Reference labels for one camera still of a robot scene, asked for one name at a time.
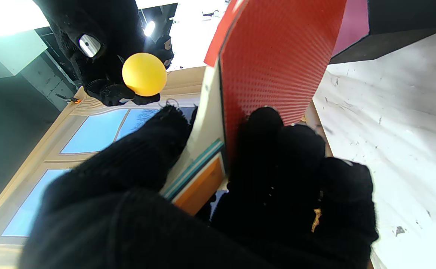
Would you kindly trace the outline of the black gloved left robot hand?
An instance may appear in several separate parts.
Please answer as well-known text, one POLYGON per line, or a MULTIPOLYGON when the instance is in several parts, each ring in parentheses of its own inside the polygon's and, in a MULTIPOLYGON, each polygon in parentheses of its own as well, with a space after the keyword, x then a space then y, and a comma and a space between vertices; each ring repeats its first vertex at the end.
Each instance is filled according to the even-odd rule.
POLYGON ((210 221, 159 194, 191 125, 165 106, 55 179, 20 269, 366 269, 378 240, 366 165, 326 157, 313 129, 271 107, 242 123, 210 221))

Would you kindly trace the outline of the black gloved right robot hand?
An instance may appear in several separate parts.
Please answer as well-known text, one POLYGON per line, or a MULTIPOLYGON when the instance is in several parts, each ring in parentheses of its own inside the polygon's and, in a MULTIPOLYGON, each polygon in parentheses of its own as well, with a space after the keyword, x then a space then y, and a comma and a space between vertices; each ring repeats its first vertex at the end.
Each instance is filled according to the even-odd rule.
POLYGON ((156 41, 141 27, 134 0, 36 0, 34 2, 73 66, 85 93, 105 106, 126 102, 148 105, 160 94, 140 96, 122 78, 124 61, 135 53, 150 53, 169 68, 174 58, 169 35, 156 41))

